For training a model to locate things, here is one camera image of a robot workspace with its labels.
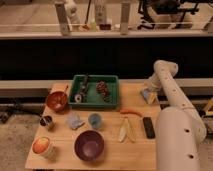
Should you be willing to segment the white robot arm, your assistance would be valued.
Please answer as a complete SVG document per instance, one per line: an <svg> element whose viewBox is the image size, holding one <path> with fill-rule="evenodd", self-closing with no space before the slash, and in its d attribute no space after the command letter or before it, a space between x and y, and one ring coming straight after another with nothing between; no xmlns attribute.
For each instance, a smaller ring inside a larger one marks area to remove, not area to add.
<svg viewBox="0 0 213 171"><path fill-rule="evenodd" d="M207 129L198 111L174 80L178 65L157 60L147 84L151 92L163 89L169 107L162 109L156 120L157 171L201 171L198 145Z"/></svg>

